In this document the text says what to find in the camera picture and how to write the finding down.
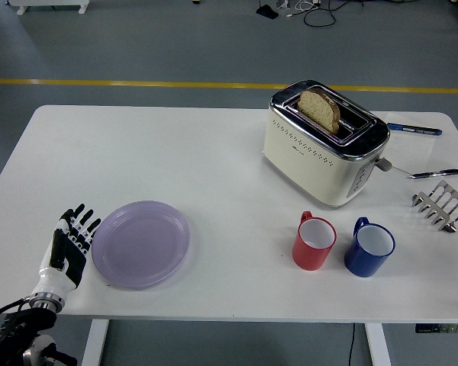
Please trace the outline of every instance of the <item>plate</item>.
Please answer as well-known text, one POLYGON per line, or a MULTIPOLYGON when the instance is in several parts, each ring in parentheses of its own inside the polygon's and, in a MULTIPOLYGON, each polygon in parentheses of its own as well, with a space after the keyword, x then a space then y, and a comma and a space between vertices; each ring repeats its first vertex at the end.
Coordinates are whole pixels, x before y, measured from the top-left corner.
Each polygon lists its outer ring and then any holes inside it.
POLYGON ((102 221, 92 242, 95 267, 112 284, 144 288, 170 276, 189 249, 183 215, 156 201, 118 208, 102 221))

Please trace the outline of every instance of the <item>tabletop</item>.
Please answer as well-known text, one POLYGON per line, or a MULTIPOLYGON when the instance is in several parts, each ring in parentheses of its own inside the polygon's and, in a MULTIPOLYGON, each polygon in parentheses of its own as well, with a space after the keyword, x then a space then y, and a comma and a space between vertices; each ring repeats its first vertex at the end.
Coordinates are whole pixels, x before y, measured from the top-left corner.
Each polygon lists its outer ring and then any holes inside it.
MULTIPOLYGON (((458 232, 438 232, 411 198, 441 178, 373 169, 339 208, 320 204, 264 157, 268 110, 44 106, 0 175, 0 307, 31 293, 53 229, 85 203, 104 219, 135 201, 176 208, 187 255, 143 290, 110 284, 88 256, 62 313, 109 319, 458 323, 458 232), (292 260, 302 211, 332 222, 323 267, 292 260), (343 263, 358 217, 386 226, 396 250, 371 278, 343 263)), ((407 172, 458 168, 458 132, 440 113, 374 112, 385 122, 440 128, 392 131, 382 156, 407 172)), ((458 190, 458 175, 445 179, 458 190)))

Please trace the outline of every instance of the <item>blue mug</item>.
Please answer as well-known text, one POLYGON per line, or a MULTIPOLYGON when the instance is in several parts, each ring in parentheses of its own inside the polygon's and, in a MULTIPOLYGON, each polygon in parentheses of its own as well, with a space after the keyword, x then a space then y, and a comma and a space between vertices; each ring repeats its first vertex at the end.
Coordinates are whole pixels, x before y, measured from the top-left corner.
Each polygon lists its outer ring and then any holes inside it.
POLYGON ((358 219, 353 234, 344 264, 356 276, 370 277, 395 250, 395 239, 385 227, 370 223, 366 217, 358 219))

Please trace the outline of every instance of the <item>toaster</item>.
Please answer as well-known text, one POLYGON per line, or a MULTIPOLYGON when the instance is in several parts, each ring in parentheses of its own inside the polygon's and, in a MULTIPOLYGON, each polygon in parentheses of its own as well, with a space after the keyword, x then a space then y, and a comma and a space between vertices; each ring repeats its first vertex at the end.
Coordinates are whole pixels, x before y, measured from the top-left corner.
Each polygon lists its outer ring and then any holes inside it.
POLYGON ((390 137, 377 116, 314 80, 278 91, 269 103, 264 156, 320 202, 339 207, 363 190, 390 137), (329 133, 298 111, 300 93, 319 89, 340 110, 339 129, 329 133))

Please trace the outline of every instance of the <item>mug rim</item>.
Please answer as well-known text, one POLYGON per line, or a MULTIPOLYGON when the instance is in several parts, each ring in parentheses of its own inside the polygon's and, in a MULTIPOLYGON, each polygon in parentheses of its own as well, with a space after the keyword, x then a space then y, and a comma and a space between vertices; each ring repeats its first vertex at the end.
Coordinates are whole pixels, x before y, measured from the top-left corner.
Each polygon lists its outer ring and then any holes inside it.
POLYGON ((312 248, 314 250, 327 250, 329 248, 331 248, 337 241, 337 232, 336 232, 336 229, 334 228, 333 224, 330 223, 329 221, 327 221, 326 219, 323 219, 322 217, 316 217, 316 216, 313 216, 313 217, 309 217, 308 219, 306 220, 303 220, 302 222, 300 222, 300 224, 298 225, 298 230, 297 230, 297 235, 299 237, 299 239, 309 248, 312 248), (331 229, 333 230, 333 234, 334 234, 334 239, 333 239, 333 242, 329 245, 329 246, 326 246, 325 248, 315 248, 314 246, 310 246, 309 244, 307 244, 305 242, 305 240, 303 240, 302 238, 302 235, 300 235, 300 228, 302 227, 302 225, 304 223, 306 223, 307 221, 310 221, 310 220, 320 220, 320 221, 324 221, 328 226, 331 227, 331 229))
POLYGON ((395 238, 394 238, 394 236, 392 235, 392 233, 390 233, 389 229, 387 229, 386 227, 384 227, 384 226, 382 226, 382 225, 379 225, 379 224, 377 224, 377 223, 368 223, 368 224, 366 224, 366 225, 360 226, 360 227, 358 228, 358 230, 356 231, 355 237, 356 237, 356 244, 357 244, 361 249, 363 249, 363 250, 365 251, 366 254, 371 255, 371 256, 373 256, 373 257, 375 257, 375 258, 387 257, 387 256, 391 255, 391 254, 394 252, 394 250, 395 250, 395 238), (358 233, 360 232, 360 230, 361 230, 362 228, 367 227, 367 226, 377 226, 377 227, 379 227, 380 229, 385 230, 385 231, 390 235, 390 237, 392 238, 392 250, 391 250, 390 252, 388 252, 388 253, 386 253, 386 254, 384 254, 384 255, 375 255, 375 254, 370 253, 368 250, 366 250, 365 248, 363 248, 363 247, 361 246, 360 241, 358 240, 358 233))

